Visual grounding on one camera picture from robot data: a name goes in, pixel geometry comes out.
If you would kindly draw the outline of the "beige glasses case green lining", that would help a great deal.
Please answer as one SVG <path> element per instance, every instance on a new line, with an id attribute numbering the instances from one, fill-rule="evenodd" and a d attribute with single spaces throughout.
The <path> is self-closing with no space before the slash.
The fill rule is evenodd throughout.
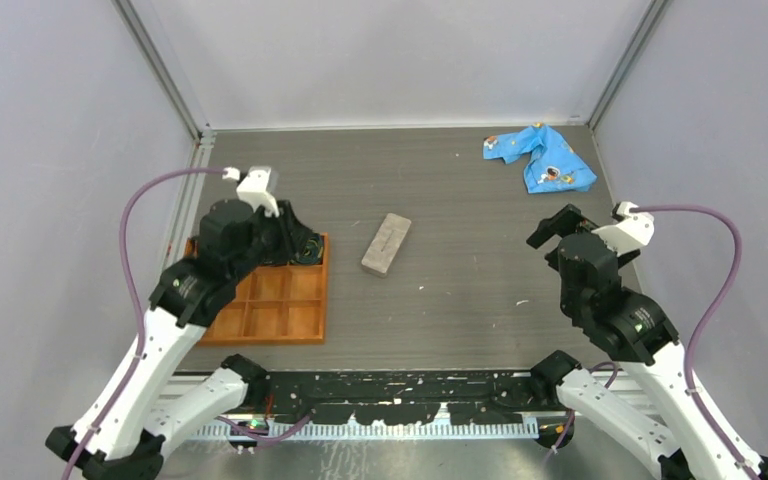
<path id="1" fill-rule="evenodd" d="M 410 219 L 388 213 L 363 255 L 361 267 L 368 273 L 386 277 L 411 225 Z"/>

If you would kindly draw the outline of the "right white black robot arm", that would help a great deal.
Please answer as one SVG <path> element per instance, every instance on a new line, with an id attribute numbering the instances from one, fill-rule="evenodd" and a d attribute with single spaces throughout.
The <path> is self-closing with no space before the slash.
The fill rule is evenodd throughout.
<path id="1" fill-rule="evenodd" d="M 558 239 L 545 259 L 560 276 L 561 312 L 637 383 L 656 416 L 618 397 L 563 351 L 532 369 L 532 400 L 588 417 L 656 479 L 768 479 L 768 456 L 736 431 L 695 372 L 700 333 L 683 343 L 662 307 L 622 282 L 621 269 L 654 235 L 654 215 L 652 207 L 622 202 L 613 223 L 600 226 L 566 205 L 539 222 L 528 244 Z"/>

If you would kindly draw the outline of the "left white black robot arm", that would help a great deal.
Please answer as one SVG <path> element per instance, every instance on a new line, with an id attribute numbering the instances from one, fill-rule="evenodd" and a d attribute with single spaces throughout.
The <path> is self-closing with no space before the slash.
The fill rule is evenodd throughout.
<path id="1" fill-rule="evenodd" d="M 157 400 L 238 285 L 260 266 L 300 256 L 313 233 L 288 200 L 278 201 L 275 215 L 242 200 L 215 203 L 200 221 L 194 252 L 162 272 L 105 389 L 78 421 L 53 428 L 46 447 L 86 479 L 154 479 L 170 454 L 218 415 L 258 412 L 266 372 L 239 354 L 177 400 Z"/>

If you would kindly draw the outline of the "green yellow patterned rolled item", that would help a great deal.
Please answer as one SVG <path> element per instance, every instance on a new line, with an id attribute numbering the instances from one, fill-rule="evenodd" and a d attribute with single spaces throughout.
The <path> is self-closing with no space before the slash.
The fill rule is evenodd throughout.
<path id="1" fill-rule="evenodd" d="M 324 249 L 324 236 L 314 233 L 306 241 L 302 251 L 293 259 L 293 264 L 300 266 L 321 265 L 324 258 Z"/>

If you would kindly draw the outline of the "blue patterned cloth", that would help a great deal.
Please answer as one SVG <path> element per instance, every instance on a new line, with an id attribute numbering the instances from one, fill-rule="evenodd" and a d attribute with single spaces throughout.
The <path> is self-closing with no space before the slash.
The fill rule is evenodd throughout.
<path id="1" fill-rule="evenodd" d="M 598 180 L 565 138 L 543 123 L 486 137 L 482 154 L 485 160 L 502 160 L 505 164 L 527 156 L 523 183 L 529 194 L 587 192 Z"/>

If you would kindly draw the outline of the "orange compartment tray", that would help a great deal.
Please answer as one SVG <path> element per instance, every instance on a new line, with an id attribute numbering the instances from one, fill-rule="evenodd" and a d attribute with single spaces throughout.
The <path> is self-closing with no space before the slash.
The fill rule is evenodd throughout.
<path id="1" fill-rule="evenodd" d="M 314 345 L 325 342 L 330 244 L 321 265 L 263 266 L 236 287 L 201 347 Z"/>

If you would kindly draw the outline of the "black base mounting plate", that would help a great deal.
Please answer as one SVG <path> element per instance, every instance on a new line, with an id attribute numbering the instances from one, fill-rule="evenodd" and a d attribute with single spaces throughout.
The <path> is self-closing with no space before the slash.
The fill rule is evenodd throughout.
<path id="1" fill-rule="evenodd" d="M 549 385 L 518 370 L 273 371 L 233 414 L 268 414 L 294 424 L 512 424 L 521 414 L 563 412 Z"/>

